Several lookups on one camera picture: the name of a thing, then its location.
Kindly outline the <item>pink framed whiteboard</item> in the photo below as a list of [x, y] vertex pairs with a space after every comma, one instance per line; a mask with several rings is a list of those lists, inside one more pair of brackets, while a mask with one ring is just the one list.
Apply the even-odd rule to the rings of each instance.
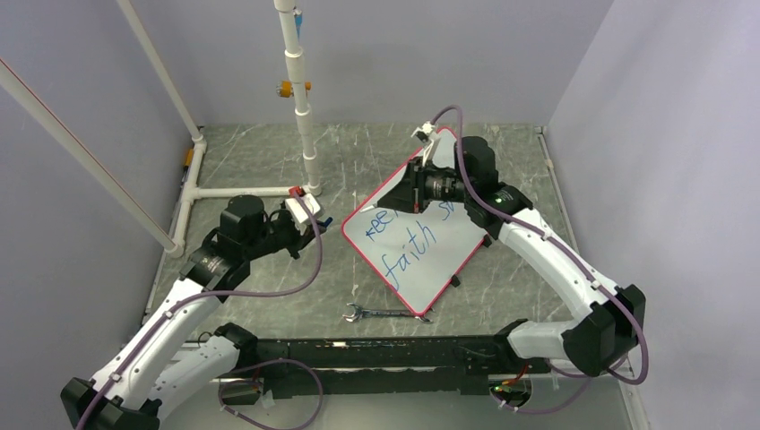
[[341, 232], [404, 306], [423, 315], [483, 245], [487, 232], [458, 202], [432, 202], [421, 214], [379, 208], [377, 201], [401, 182], [406, 165], [403, 161], [342, 222]]

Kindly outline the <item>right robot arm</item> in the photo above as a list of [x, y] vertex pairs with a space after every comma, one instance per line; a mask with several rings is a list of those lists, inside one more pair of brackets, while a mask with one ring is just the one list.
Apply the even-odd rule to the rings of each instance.
[[560, 359], [596, 377], [611, 373], [619, 360], [639, 348], [641, 372], [625, 381], [642, 383], [650, 365], [643, 291], [636, 285], [623, 288], [592, 268], [525, 194], [500, 181], [495, 152], [485, 139], [460, 138], [453, 150], [451, 168], [438, 167], [424, 156], [410, 159], [399, 183], [376, 205], [421, 214], [432, 202], [461, 203], [472, 224], [520, 255], [559, 295], [571, 320], [508, 324], [494, 337], [497, 366], [514, 372], [528, 359]]

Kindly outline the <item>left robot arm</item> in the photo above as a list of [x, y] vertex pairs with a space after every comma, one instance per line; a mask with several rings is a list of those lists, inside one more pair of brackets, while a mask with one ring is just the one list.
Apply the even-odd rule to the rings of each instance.
[[211, 379], [256, 367], [257, 338], [228, 323], [205, 344], [176, 361], [192, 332], [229, 297], [247, 297], [238, 286], [252, 261], [281, 250], [297, 259], [322, 242], [328, 222], [322, 207], [299, 187], [267, 212], [255, 195], [231, 198], [220, 221], [189, 256], [171, 290], [148, 322], [89, 379], [73, 378], [61, 392], [75, 429], [158, 429]]

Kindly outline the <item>silver open end wrench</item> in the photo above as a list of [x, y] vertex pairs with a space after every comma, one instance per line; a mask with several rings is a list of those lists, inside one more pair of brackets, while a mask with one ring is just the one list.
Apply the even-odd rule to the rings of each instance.
[[350, 309], [350, 311], [347, 314], [343, 314], [342, 318], [349, 323], [354, 323], [361, 319], [369, 317], [412, 318], [422, 323], [431, 323], [431, 320], [426, 316], [414, 314], [407, 309], [366, 309], [365, 307], [356, 303], [348, 303], [347, 307]]

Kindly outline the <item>white PVC pipe frame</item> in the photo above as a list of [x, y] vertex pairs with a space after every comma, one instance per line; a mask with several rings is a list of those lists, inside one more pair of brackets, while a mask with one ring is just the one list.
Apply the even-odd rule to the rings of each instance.
[[[64, 124], [52, 109], [38, 96], [31, 87], [5, 61], [1, 62], [1, 87], [39, 124], [53, 139], [98, 182], [164, 249], [164, 252], [178, 258], [185, 250], [186, 231], [191, 209], [200, 200], [231, 198], [237, 195], [259, 195], [263, 197], [286, 196], [294, 190], [286, 186], [259, 186], [238, 188], [203, 188], [198, 185], [198, 177], [203, 164], [203, 157], [208, 142], [193, 120], [182, 100], [176, 85], [171, 79], [160, 54], [152, 43], [141, 18], [130, 1], [118, 1], [117, 5], [125, 16], [127, 23], [136, 36], [142, 51], [147, 56], [154, 72], [185, 124], [193, 143], [187, 159], [185, 181], [182, 184], [177, 204], [176, 224], [170, 234], [161, 228], [147, 211], [126, 191], [118, 180], [91, 153], [79, 138]], [[317, 150], [313, 136], [312, 108], [308, 101], [307, 78], [304, 49], [300, 45], [299, 35], [302, 11], [295, 1], [280, 0], [274, 3], [285, 44], [284, 56], [288, 79], [277, 88], [282, 98], [295, 100], [295, 116], [298, 133], [302, 142], [302, 159], [306, 169], [307, 180], [300, 186], [305, 192], [314, 196], [322, 193], [321, 170], [317, 160]]]

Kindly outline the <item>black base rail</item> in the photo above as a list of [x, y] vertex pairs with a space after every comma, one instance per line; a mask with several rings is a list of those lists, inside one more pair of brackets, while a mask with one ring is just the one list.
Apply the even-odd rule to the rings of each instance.
[[260, 339], [220, 379], [229, 405], [323, 393], [454, 391], [485, 395], [547, 374], [539, 358], [519, 358], [492, 335], [337, 339]]

